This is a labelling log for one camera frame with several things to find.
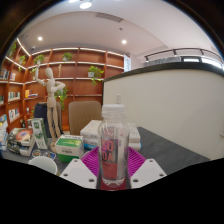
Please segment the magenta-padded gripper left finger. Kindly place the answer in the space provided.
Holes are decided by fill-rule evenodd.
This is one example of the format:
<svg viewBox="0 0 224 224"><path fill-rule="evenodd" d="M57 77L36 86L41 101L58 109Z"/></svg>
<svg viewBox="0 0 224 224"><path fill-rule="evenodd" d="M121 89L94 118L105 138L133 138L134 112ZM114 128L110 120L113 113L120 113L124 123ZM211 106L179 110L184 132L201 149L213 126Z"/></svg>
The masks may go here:
<svg viewBox="0 0 224 224"><path fill-rule="evenodd" d="M99 174L98 148L84 154L81 159L73 159L61 177L84 188L95 189Z"/></svg>

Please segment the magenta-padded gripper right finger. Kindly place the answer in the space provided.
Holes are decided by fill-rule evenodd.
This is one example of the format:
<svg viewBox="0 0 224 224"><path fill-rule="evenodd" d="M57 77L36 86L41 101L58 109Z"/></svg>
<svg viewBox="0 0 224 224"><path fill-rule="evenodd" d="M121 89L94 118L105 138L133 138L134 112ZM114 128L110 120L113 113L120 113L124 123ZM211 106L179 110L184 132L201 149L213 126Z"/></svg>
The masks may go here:
<svg viewBox="0 0 224 224"><path fill-rule="evenodd" d="M154 159L146 159L139 152L129 148L128 176L132 189L141 188L166 176Z"/></svg>

